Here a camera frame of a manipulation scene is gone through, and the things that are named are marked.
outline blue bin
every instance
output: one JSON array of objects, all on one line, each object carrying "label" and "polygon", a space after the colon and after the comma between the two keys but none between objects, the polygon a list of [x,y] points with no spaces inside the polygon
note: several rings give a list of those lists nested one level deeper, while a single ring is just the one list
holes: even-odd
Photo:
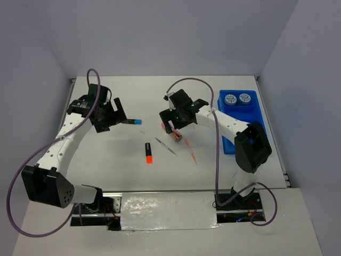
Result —
[{"label": "blue bin", "polygon": [[[238,99],[239,95],[242,93],[247,93],[250,95],[251,101],[248,105],[242,105],[238,101],[237,101],[237,104],[234,106],[228,106],[224,103],[224,99],[226,95],[233,94]],[[259,123],[262,124],[265,130],[261,108],[259,107],[257,93],[255,91],[221,90],[219,92],[218,109],[219,111],[244,122],[253,123],[254,121],[258,121]],[[224,136],[223,136],[223,147],[224,147],[224,153],[227,155],[234,155],[236,153],[234,149],[234,144],[231,141],[229,141],[227,138],[225,138]]]}]

